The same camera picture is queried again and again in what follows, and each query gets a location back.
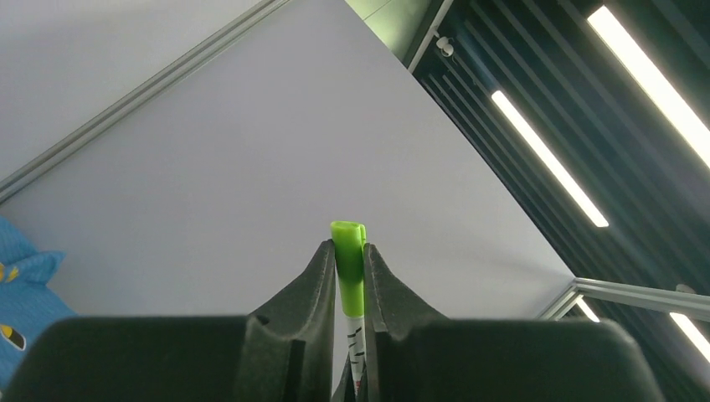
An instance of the light fixture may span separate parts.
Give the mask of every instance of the light fixture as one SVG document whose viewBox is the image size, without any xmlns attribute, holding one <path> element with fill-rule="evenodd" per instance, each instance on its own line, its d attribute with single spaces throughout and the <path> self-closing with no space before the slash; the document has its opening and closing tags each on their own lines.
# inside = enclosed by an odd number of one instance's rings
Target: light fixture
<svg viewBox="0 0 710 402">
<path fill-rule="evenodd" d="M 592 200 L 587 197 L 587 194 L 584 193 L 582 188 L 574 181 L 572 176 L 569 175 L 567 170 L 562 166 L 562 163 L 553 155 L 548 146 L 545 145 L 543 140 L 540 139 L 540 136 L 530 127 L 527 121 L 525 121 L 525 118 L 522 117 L 505 94 L 497 90 L 493 94 L 492 99 L 530 148 L 543 160 L 545 166 L 548 167 L 553 176 L 562 184 L 562 187 L 567 190 L 574 202 L 587 214 L 592 223 L 599 228 L 609 226 L 609 222 L 606 221 L 604 215 L 602 215 L 594 203 L 592 203 Z"/>
<path fill-rule="evenodd" d="M 710 362 L 710 343 L 708 343 L 707 339 L 697 330 L 692 321 L 690 321 L 690 318 L 677 312 L 672 312 L 671 318 L 678 324 L 678 327 L 686 334 L 697 350 L 702 353 L 702 356 Z"/>
<path fill-rule="evenodd" d="M 585 316 L 587 316 L 587 318 L 589 318 L 590 320 L 592 320 L 594 322 L 599 322 L 599 317 L 597 317 L 597 315 L 594 314 L 592 309 L 589 308 L 589 305 L 587 304 L 586 301 L 584 301 L 582 296 L 580 296 L 579 299 L 577 299 L 577 306 L 579 306 L 579 308 L 582 309 L 582 312 L 584 313 Z"/>
<path fill-rule="evenodd" d="M 710 167 L 710 130 L 702 124 L 700 117 L 626 32 L 614 14 L 602 6 L 587 21 L 666 119 Z"/>
</svg>

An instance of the green highlighter cap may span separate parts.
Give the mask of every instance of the green highlighter cap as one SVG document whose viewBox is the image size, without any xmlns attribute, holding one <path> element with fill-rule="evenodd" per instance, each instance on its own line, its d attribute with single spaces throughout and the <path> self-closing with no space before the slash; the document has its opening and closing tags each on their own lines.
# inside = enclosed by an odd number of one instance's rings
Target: green highlighter cap
<svg viewBox="0 0 710 402">
<path fill-rule="evenodd" d="M 348 317 L 365 314 L 363 294 L 363 248 L 367 241 L 365 225 L 338 220 L 331 223 L 335 244 L 337 280 L 340 283 L 342 312 Z"/>
</svg>

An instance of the black slatted ceiling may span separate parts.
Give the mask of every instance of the black slatted ceiling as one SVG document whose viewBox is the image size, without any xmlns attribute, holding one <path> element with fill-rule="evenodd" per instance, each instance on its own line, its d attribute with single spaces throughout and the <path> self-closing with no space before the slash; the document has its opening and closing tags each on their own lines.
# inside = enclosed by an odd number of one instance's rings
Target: black slatted ceiling
<svg viewBox="0 0 710 402">
<path fill-rule="evenodd" d="M 595 0 L 455 3 L 414 75 L 577 276 L 710 295 L 710 168 L 587 24 Z M 607 1 L 706 125 L 710 2 Z M 610 222 L 597 228 L 491 101 L 502 90 Z M 670 361 L 683 345 L 667 315 L 606 306 L 644 348 L 669 400 L 710 400 L 707 361 Z"/>
</svg>

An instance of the white ceiling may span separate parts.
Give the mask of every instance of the white ceiling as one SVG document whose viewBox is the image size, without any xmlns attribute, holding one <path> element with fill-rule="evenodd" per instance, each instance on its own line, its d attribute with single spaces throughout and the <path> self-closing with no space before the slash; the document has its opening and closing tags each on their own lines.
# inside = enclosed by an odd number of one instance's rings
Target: white ceiling
<svg viewBox="0 0 710 402">
<path fill-rule="evenodd" d="M 258 0 L 2 0 L 0 180 Z"/>
<path fill-rule="evenodd" d="M 401 60 L 431 0 L 347 0 L 347 4 Z"/>
</svg>

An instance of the blue cushion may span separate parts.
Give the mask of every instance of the blue cushion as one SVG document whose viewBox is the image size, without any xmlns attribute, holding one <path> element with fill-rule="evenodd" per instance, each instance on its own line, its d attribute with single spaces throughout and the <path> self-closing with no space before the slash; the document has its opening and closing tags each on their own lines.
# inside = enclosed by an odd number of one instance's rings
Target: blue cushion
<svg viewBox="0 0 710 402">
<path fill-rule="evenodd" d="M 0 389 L 39 334 L 74 313 L 47 288 L 64 253 L 39 253 L 0 217 Z"/>
</svg>

